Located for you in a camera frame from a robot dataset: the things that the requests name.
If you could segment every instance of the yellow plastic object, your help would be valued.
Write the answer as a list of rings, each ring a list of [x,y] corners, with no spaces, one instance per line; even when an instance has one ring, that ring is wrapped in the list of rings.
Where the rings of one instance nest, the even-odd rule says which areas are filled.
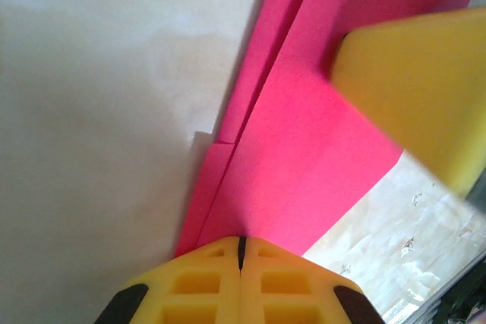
[[[107,323],[383,321],[348,279],[261,239],[228,237],[130,281],[95,324]]]
[[[486,166],[486,8],[354,30],[331,78],[445,185],[471,190]]]

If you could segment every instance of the pink sheet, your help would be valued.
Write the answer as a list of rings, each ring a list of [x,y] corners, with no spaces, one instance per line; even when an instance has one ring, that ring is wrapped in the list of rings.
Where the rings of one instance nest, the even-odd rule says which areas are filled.
[[[326,82],[339,40],[353,27],[465,1],[266,0],[219,135],[236,147],[208,153],[200,184],[210,181],[209,193],[194,192],[198,214],[188,216],[178,254],[195,237],[199,246],[234,234],[307,250],[401,152]]]

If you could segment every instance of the yellow foam block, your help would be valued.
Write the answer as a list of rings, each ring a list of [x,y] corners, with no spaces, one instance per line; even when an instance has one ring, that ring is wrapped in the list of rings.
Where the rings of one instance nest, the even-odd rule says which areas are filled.
[[[245,252],[243,260],[238,252]],[[228,237],[130,281],[95,324],[383,324],[359,287],[257,238]]]
[[[445,185],[471,190],[486,166],[486,8],[354,30],[331,78]]]

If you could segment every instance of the white surface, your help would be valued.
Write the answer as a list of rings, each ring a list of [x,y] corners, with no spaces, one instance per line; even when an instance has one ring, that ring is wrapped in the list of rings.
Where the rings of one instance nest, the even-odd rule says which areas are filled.
[[[93,322],[172,256],[254,0],[0,2],[0,322]]]

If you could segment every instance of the stacked pink paper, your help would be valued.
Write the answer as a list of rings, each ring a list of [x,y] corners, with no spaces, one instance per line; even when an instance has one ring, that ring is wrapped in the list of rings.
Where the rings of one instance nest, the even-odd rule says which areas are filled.
[[[228,235],[304,253],[402,152],[329,83],[339,41],[356,27],[468,2],[265,0],[176,256]]]

